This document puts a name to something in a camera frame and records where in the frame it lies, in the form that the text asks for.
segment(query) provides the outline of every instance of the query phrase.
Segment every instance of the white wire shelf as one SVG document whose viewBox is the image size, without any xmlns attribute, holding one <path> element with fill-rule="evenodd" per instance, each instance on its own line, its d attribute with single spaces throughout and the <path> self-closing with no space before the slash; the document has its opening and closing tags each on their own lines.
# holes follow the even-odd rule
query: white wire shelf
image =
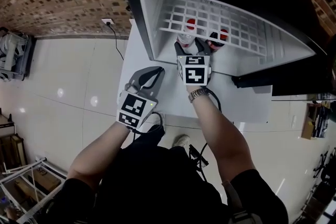
<svg viewBox="0 0 336 224">
<path fill-rule="evenodd" d="M 195 25 L 187 23 L 195 19 Z M 164 0 L 160 15 L 160 30 L 185 34 L 185 26 L 196 27 L 189 35 L 224 43 L 254 55 L 267 56 L 265 22 L 234 8 L 208 0 Z M 222 29 L 226 41 L 220 40 Z M 211 38 L 211 33 L 218 38 Z"/>
</svg>

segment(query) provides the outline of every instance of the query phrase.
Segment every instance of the black shirt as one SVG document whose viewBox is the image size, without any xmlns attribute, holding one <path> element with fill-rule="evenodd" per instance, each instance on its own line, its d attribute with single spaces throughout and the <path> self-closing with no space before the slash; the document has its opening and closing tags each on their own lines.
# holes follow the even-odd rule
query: black shirt
<svg viewBox="0 0 336 224">
<path fill-rule="evenodd" d="M 252 169 L 231 184 L 244 208 L 263 223 L 288 223 L 281 200 Z M 184 148 L 126 148 L 121 150 L 95 193 L 84 182 L 69 179 L 57 195 L 48 223 L 171 222 L 182 220 L 228 223 L 230 206 L 204 182 Z"/>
</svg>

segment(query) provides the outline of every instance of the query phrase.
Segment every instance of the tiled floor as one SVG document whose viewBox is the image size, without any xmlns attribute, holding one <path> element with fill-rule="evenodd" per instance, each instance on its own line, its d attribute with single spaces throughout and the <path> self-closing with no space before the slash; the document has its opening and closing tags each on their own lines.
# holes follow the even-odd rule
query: tiled floor
<svg viewBox="0 0 336 224">
<path fill-rule="evenodd" d="M 127 41 L 118 40 L 123 54 L 126 45 Z M 33 60 L 25 81 L 0 82 L 0 107 L 5 115 L 12 113 L 31 159 L 45 156 L 67 170 L 76 155 L 116 119 L 122 59 L 113 40 L 54 39 L 38 41 Z M 333 123 L 327 139 L 300 138 L 305 108 L 301 101 L 274 101 L 268 123 L 239 125 L 256 167 L 291 218 L 313 184 L 312 169 L 320 153 L 336 144 Z M 170 147 L 179 134 L 188 134 L 198 150 L 204 145 L 197 120 L 167 115 L 166 136 L 160 145 Z M 131 140 L 130 135 L 124 146 Z M 209 148 L 204 156 L 210 162 L 205 175 L 225 201 Z"/>
</svg>

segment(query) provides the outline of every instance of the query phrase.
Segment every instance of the red bottle cap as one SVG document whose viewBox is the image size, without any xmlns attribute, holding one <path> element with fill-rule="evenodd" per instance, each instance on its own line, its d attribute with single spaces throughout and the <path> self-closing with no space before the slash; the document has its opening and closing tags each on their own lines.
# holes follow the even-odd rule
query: red bottle cap
<svg viewBox="0 0 336 224">
<path fill-rule="evenodd" d="M 225 29 L 221 29 L 221 32 L 228 33 L 228 31 L 225 30 Z M 220 39 L 221 39 L 221 40 L 226 40 L 226 39 L 227 39 L 227 35 L 221 34 L 221 35 L 220 35 Z"/>
<path fill-rule="evenodd" d="M 191 25 L 194 25 L 195 24 L 195 19 L 189 19 L 188 21 L 187 21 L 187 23 L 188 24 L 191 24 Z M 194 30 L 195 29 L 195 27 L 193 27 L 193 26 L 189 26 L 189 25 L 187 25 L 187 27 L 188 27 L 188 29 L 190 29 L 190 30 Z"/>
</svg>

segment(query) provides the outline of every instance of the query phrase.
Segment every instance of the person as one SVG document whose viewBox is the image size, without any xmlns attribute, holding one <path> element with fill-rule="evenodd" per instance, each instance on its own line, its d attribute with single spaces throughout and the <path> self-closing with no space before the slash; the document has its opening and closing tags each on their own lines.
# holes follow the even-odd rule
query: person
<svg viewBox="0 0 336 224">
<path fill-rule="evenodd" d="M 198 88 L 187 86 L 187 91 Z M 228 180 L 244 209 L 263 223 L 288 223 L 285 206 L 256 170 L 240 131 L 208 96 L 197 97 L 192 105 L 222 182 Z M 48 209 L 46 223 L 229 222 L 230 202 L 222 204 L 218 191 L 196 171 L 183 147 L 187 136 L 171 149 L 162 148 L 157 146 L 164 135 L 160 128 L 121 149 L 129 133 L 115 122 L 79 153 Z"/>
</svg>

